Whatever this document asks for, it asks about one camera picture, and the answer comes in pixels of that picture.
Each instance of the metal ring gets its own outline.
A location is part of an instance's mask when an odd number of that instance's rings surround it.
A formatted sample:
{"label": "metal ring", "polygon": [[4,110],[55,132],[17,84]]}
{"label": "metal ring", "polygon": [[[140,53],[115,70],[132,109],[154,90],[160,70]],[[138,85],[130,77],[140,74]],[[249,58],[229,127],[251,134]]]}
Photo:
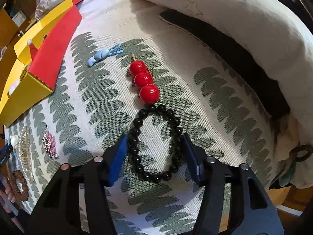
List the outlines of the metal ring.
{"label": "metal ring", "polygon": [[[300,151],[307,151],[307,153],[302,157],[298,157],[298,153]],[[312,155],[312,153],[313,153],[313,147],[311,145],[301,145],[291,150],[289,152],[289,156],[292,160],[296,161],[297,163],[300,163],[308,159]]]}

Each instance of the bedspread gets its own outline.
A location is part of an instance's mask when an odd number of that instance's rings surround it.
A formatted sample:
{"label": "bedspread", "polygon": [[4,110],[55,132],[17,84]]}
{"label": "bedspread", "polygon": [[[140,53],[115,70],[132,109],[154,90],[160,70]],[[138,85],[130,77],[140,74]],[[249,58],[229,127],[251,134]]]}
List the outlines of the bedspread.
{"label": "bedspread", "polygon": [[[30,128],[35,182],[28,183],[31,212],[62,163],[81,165],[112,146],[143,103],[132,86],[132,54],[154,71],[161,97],[174,110],[195,145],[223,163],[248,163],[264,186],[276,174],[269,116],[254,92],[209,47],[182,29],[158,19],[164,9],[144,0],[84,0],[82,22],[65,53],[55,92],[5,129],[6,138]],[[98,50],[121,43],[124,52],[87,66]],[[42,147],[46,125],[55,137],[58,159]],[[145,119],[139,155],[150,172],[168,169],[171,134],[157,115]],[[10,171],[19,169],[17,151]],[[105,188],[118,234],[177,234],[194,226],[203,188],[184,164],[170,181],[141,181],[126,157],[119,180]],[[230,187],[225,187],[225,213]],[[80,185],[81,224],[88,230],[84,185]]]}

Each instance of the yellow and red box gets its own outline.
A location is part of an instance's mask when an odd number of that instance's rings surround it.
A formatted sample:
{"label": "yellow and red box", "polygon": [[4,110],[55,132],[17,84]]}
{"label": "yellow and red box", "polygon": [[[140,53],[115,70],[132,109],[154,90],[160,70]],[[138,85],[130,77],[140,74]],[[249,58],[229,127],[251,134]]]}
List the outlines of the yellow and red box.
{"label": "yellow and red box", "polygon": [[[65,51],[82,19],[74,6],[80,1],[82,0],[65,0],[15,44],[17,59],[0,100],[0,124],[10,126],[25,111],[54,92]],[[29,39],[38,48],[33,61],[27,45]],[[12,83],[20,78],[29,64],[27,73],[8,97]]]}

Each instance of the black bead bracelet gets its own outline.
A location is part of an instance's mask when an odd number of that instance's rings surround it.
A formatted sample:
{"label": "black bead bracelet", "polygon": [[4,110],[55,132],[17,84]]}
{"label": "black bead bracelet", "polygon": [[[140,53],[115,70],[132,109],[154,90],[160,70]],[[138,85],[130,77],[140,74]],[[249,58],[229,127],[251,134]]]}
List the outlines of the black bead bracelet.
{"label": "black bead bracelet", "polygon": [[[140,164],[141,158],[138,155],[139,150],[136,146],[139,142],[138,136],[140,135],[140,127],[143,125],[143,120],[148,117],[149,113],[159,113],[163,115],[170,123],[173,128],[174,133],[174,154],[172,156],[172,164],[169,167],[168,171],[164,171],[161,174],[150,174],[144,170],[144,167]],[[154,104],[149,105],[146,109],[141,109],[138,112],[138,117],[133,121],[133,127],[130,130],[130,136],[128,137],[129,149],[128,153],[132,156],[131,160],[134,164],[135,172],[138,173],[141,179],[144,181],[151,181],[153,183],[160,183],[161,179],[168,181],[171,179],[172,174],[178,171],[179,162],[182,159],[181,155],[181,139],[180,136],[183,133],[183,130],[180,125],[180,119],[174,117],[174,111],[171,109],[166,109],[164,105],[159,105],[156,107]]]}

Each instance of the screw head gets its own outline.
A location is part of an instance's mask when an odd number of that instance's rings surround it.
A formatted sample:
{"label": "screw head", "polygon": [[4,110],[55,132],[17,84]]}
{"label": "screw head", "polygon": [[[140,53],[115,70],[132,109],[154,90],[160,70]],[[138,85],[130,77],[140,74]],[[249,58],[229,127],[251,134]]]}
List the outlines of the screw head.
{"label": "screw head", "polygon": [[208,156],[208,157],[207,157],[207,162],[208,162],[208,163],[213,164],[213,163],[215,163],[215,161],[216,161],[216,159],[215,159],[213,156]]}
{"label": "screw head", "polygon": [[240,168],[243,170],[248,170],[249,166],[247,164],[240,164]]}
{"label": "screw head", "polygon": [[102,156],[96,156],[95,158],[94,158],[94,162],[95,163],[100,163],[100,162],[102,162],[103,161],[103,157]]}
{"label": "screw head", "polygon": [[62,164],[61,170],[67,170],[69,168],[69,164]]}

